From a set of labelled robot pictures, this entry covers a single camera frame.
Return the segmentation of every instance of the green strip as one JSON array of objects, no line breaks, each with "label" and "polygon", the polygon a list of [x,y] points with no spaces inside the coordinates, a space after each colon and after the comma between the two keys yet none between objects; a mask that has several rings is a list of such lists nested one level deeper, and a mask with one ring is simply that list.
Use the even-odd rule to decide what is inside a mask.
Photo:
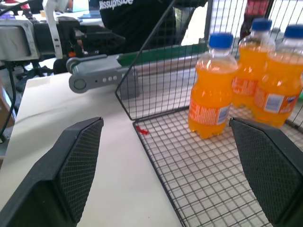
[{"label": "green strip", "polygon": [[[139,61],[138,59],[135,65],[154,61],[161,61],[164,59],[174,59],[179,57],[196,55],[207,50],[207,45],[205,43],[187,46],[170,46],[162,47],[159,49],[146,50],[142,52],[142,56],[139,58],[141,61]],[[118,62],[123,67],[129,67],[133,63],[137,54],[138,52],[121,54],[118,58]]]}]

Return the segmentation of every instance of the orange soda bottle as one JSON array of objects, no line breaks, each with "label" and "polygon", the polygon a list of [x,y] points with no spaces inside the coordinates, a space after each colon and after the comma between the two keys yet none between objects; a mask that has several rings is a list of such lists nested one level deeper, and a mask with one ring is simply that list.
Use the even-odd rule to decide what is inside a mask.
[{"label": "orange soda bottle", "polygon": [[303,87],[303,25],[286,28],[282,43],[268,53],[267,62],[252,111],[256,121],[279,128],[293,111]]},{"label": "orange soda bottle", "polygon": [[210,36],[209,52],[196,64],[197,82],[191,91],[188,126],[206,139],[220,134],[232,102],[232,80],[238,68],[230,55],[233,36],[214,33]]},{"label": "orange soda bottle", "polygon": [[239,70],[232,83],[235,107],[251,108],[258,81],[265,74],[267,53],[275,49],[275,41],[270,38],[272,21],[264,18],[252,22],[251,34],[239,43]]}]

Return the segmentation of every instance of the white table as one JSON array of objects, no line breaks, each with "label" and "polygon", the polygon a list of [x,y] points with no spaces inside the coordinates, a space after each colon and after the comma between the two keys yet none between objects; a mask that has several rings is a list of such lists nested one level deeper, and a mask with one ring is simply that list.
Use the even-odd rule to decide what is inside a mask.
[{"label": "white table", "polygon": [[115,86],[75,94],[69,74],[27,82],[0,171],[0,209],[62,131],[104,118],[95,178],[79,227],[181,226],[148,157],[119,104]]}]

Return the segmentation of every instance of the button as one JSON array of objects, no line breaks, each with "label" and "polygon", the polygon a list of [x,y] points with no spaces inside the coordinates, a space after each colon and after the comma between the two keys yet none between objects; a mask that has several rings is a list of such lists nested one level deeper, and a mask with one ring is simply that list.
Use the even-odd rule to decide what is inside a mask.
[{"label": "button", "polygon": [[74,87],[78,90],[83,90],[86,87],[86,82],[83,79],[77,79],[74,82]]}]

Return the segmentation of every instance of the orange liquid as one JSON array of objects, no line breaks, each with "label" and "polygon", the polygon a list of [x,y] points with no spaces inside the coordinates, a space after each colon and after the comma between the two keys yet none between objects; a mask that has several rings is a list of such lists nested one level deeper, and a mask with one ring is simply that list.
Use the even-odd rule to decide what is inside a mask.
[{"label": "orange liquid", "polygon": [[[248,85],[245,86],[246,88],[234,87],[232,104],[235,107],[246,106],[251,108],[253,105],[254,90],[257,86],[257,82],[265,74],[268,48],[257,45],[242,45],[239,47],[239,51],[239,70],[236,77],[243,81],[243,83],[250,83],[250,87],[248,88]],[[250,82],[244,82],[242,79],[250,80]]]},{"label": "orange liquid", "polygon": [[[237,67],[232,63],[211,60],[208,63],[198,61],[196,71],[198,80],[191,91],[191,101],[205,108],[222,108],[232,102],[232,80]],[[200,137],[206,139],[222,133],[225,121],[220,125],[204,125],[188,117],[188,126]]]},{"label": "orange liquid", "polygon": [[[301,73],[303,57],[291,54],[278,54],[275,59],[268,58],[268,69],[259,81],[258,87],[270,94],[282,96],[299,95],[302,90]],[[256,121],[280,128],[291,113],[271,113],[255,104],[252,112]]]}]

